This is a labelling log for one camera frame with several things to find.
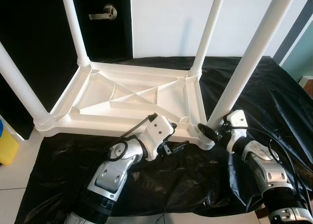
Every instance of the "teal wall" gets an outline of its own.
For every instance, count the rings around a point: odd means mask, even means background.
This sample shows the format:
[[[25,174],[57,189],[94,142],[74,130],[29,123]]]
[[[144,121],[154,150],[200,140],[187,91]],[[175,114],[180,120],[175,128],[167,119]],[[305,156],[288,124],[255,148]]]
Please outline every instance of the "teal wall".
[[[304,32],[282,68],[298,82],[302,76],[313,75],[313,22]]]

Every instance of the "blue lid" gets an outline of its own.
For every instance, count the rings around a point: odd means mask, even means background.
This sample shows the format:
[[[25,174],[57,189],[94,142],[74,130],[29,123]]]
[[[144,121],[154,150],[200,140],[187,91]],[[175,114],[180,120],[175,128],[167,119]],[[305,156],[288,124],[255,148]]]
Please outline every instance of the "blue lid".
[[[3,132],[3,123],[2,121],[0,120],[0,137],[2,135],[2,132]]]

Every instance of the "white wall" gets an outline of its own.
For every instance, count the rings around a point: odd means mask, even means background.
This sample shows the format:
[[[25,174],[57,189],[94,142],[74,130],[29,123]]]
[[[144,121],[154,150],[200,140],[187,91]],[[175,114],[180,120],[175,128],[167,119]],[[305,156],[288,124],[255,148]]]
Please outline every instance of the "white wall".
[[[224,0],[207,56],[242,56],[271,0]],[[134,58],[195,56],[213,0],[131,0]],[[273,56],[307,0],[294,0]]]

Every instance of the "white cylindrical leg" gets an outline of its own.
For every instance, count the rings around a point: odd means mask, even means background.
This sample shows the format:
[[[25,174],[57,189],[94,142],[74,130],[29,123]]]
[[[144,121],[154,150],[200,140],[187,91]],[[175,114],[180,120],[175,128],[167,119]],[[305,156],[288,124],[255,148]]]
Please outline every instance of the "white cylindrical leg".
[[[63,0],[63,3],[77,53],[77,64],[80,66],[88,66],[90,64],[90,60],[87,56],[83,36],[79,28],[74,2],[73,0]]]
[[[54,119],[28,85],[9,54],[0,43],[0,73],[34,119],[37,127],[47,128]]]
[[[213,0],[209,17],[202,34],[200,45],[192,67],[189,70],[188,76],[201,76],[203,61],[209,47],[211,37],[215,28],[217,18],[219,16],[223,0]]]
[[[258,29],[207,122],[207,126],[211,129],[217,130],[222,124],[223,116],[231,111],[274,36],[291,2],[292,0],[271,1]],[[214,145],[214,142],[206,138],[202,133],[200,133],[199,137],[203,141],[203,144],[200,146],[202,149],[209,150]]]

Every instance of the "white floor tile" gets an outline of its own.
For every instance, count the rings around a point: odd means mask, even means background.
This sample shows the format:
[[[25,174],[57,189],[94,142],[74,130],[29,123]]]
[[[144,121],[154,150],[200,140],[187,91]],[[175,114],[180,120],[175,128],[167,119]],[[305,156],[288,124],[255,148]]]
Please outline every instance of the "white floor tile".
[[[0,190],[0,224],[13,224],[25,189]]]
[[[43,137],[34,129],[29,140],[19,141],[20,147],[13,162],[0,166],[0,190],[25,188]]]
[[[268,217],[259,219],[260,224],[270,224]]]
[[[165,215],[166,224],[259,224],[259,220],[255,215],[255,212],[226,216],[226,217],[217,217],[217,218],[208,218],[199,216],[193,213],[171,213]]]
[[[170,213],[147,217],[110,217],[107,224],[259,224],[254,212],[227,217],[208,218],[193,213]]]

